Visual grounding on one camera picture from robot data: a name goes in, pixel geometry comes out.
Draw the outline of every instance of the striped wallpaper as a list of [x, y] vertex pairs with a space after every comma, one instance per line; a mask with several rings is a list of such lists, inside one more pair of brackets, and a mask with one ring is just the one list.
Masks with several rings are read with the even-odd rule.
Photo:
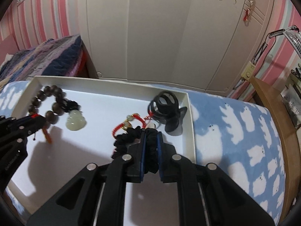
[[14, 0], [0, 22], [0, 43], [13, 34], [19, 49], [78, 33], [77, 0]]
[[[290, 0], [275, 0], [267, 33], [288, 28], [291, 25], [301, 28], [301, 17], [298, 11]], [[258, 61], [255, 76], [282, 91], [290, 70], [294, 69], [298, 63], [301, 63], [301, 59], [289, 41], [284, 36], [277, 37], [270, 40], [265, 53]], [[254, 88], [246, 82], [231, 97], [248, 101], [253, 93]]]

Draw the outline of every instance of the pink striped wall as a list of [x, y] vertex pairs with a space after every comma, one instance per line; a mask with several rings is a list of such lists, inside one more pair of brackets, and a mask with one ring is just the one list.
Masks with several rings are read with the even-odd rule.
[[77, 0], [14, 0], [0, 21], [0, 43], [13, 34], [19, 49], [78, 33]]
[[[290, 0], [275, 0], [267, 33], [287, 28], [291, 25], [297, 25], [301, 28], [301, 16], [296, 8]], [[265, 53], [258, 61], [255, 76], [281, 91], [284, 88], [290, 70], [294, 69], [298, 63], [301, 63], [301, 59], [284, 36], [277, 37], [275, 45], [272, 47], [274, 42], [275, 39], [270, 40]], [[254, 88], [246, 82], [231, 97], [248, 101], [253, 94]]]

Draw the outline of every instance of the white wardrobe door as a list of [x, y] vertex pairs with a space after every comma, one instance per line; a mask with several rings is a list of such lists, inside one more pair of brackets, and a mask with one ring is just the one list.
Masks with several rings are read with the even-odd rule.
[[87, 18], [96, 71], [126, 78], [128, 0], [87, 0]]
[[206, 89], [245, 0], [130, 0], [127, 77]]

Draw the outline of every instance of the pink headboard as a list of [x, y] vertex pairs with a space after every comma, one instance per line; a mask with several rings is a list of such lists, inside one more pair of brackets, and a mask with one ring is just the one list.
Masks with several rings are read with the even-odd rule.
[[16, 41], [12, 35], [9, 35], [7, 38], [0, 43], [0, 65], [3, 63], [6, 54], [15, 54], [19, 51]]

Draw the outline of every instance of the black scrunchie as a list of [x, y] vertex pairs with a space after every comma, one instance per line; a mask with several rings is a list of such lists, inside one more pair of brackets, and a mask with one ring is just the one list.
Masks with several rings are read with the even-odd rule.
[[[116, 136], [114, 143], [115, 151], [112, 155], [112, 159], [116, 159], [119, 156], [125, 155], [128, 151], [127, 145], [133, 143], [135, 139], [141, 138], [141, 127], [128, 128], [128, 133], [123, 133]], [[158, 131], [153, 128], [147, 128], [145, 130], [145, 156], [144, 156], [144, 174], [149, 171], [156, 173], [159, 169], [158, 154], [157, 154], [157, 134]]]

